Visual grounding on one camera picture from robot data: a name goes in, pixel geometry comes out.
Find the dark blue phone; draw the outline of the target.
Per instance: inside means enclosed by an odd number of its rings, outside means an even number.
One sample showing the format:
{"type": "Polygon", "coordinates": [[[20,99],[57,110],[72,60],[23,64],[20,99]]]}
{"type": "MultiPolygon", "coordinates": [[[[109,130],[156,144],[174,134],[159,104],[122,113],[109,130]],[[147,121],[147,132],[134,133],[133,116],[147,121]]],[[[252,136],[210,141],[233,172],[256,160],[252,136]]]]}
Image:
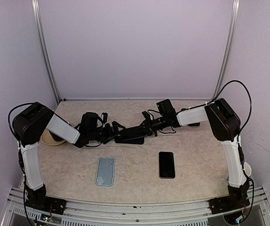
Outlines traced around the dark blue phone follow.
{"type": "Polygon", "coordinates": [[[146,133],[129,133],[128,132],[128,128],[127,129],[124,129],[120,132],[120,136],[123,135],[123,136],[130,136],[130,137],[147,137],[146,136],[146,133]]]}

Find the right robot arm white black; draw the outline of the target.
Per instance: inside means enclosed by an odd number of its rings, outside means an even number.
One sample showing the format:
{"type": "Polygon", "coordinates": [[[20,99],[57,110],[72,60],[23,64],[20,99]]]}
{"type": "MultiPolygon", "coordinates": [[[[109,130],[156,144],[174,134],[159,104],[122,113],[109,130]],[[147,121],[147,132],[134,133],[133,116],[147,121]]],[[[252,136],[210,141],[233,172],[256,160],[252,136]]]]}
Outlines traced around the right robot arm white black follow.
{"type": "Polygon", "coordinates": [[[243,188],[249,186],[244,175],[244,156],[240,140],[240,119],[229,104],[223,99],[217,99],[179,112],[173,108],[171,101],[165,99],[157,103],[159,118],[150,117],[147,111],[142,114],[144,121],[139,125],[122,132],[123,138],[130,144],[142,144],[145,137],[157,135],[157,132],[167,128],[199,124],[207,121],[214,137],[221,142],[227,159],[229,172],[228,196],[215,198],[215,202],[225,202],[229,209],[235,209],[243,202],[243,188]]]}

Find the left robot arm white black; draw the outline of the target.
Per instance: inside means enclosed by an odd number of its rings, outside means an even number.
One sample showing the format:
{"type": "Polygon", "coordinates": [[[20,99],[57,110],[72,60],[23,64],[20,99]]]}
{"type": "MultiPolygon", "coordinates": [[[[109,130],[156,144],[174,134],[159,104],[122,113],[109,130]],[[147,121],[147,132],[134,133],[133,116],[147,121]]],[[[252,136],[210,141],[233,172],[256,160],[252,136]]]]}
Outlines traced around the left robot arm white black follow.
{"type": "Polygon", "coordinates": [[[46,188],[40,175],[38,147],[45,130],[57,138],[78,148],[88,147],[89,142],[106,144],[114,139],[119,130],[115,124],[107,122],[107,115],[100,117],[88,112],[83,115],[81,123],[73,127],[53,110],[39,102],[23,104],[25,109],[9,119],[9,127],[17,140],[20,167],[25,178],[25,188],[32,202],[44,210],[50,205],[46,188]]]}

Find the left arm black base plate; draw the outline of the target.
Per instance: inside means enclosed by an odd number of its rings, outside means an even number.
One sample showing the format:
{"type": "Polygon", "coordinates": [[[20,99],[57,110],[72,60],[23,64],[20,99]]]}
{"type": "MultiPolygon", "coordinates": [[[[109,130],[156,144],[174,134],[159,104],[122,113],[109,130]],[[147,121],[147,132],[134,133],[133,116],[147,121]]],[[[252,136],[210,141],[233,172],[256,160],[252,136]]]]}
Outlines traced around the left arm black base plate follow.
{"type": "Polygon", "coordinates": [[[46,196],[41,200],[27,200],[26,206],[51,214],[63,215],[67,201],[64,199],[46,196]]]}

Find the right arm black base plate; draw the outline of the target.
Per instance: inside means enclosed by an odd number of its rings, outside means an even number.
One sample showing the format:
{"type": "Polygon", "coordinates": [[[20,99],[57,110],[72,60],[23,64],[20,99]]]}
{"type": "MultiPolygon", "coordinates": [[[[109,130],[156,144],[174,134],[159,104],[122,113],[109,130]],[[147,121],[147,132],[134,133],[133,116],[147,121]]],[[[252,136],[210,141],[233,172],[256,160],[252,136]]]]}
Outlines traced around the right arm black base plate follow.
{"type": "Polygon", "coordinates": [[[244,206],[249,206],[250,201],[248,198],[244,198],[240,201],[231,200],[229,196],[213,198],[208,201],[212,214],[224,213],[227,211],[237,210],[244,206]]]}

